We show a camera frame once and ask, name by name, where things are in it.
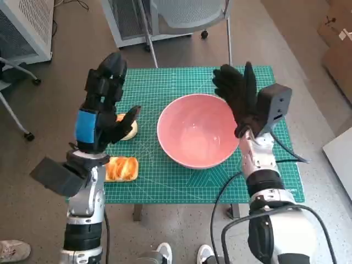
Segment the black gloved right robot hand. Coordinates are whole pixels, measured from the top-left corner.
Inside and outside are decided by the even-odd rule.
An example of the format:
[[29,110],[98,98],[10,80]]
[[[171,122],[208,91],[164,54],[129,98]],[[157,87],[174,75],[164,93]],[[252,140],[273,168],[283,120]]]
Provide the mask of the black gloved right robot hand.
[[254,137],[264,132],[265,118],[257,109],[257,83],[251,62],[246,62],[244,72],[241,73],[229,64],[213,70],[214,92],[224,99],[234,116],[237,124],[234,134],[241,138],[247,130],[251,130]]

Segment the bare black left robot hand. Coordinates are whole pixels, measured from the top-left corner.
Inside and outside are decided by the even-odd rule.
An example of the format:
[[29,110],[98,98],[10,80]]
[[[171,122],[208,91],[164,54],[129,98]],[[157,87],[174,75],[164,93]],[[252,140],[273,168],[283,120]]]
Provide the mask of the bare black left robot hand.
[[116,103],[122,99],[127,62],[120,52],[109,54],[97,67],[90,69],[85,85],[86,97],[76,123],[77,147],[85,153],[102,153],[133,130],[140,106],[132,107],[117,120]]

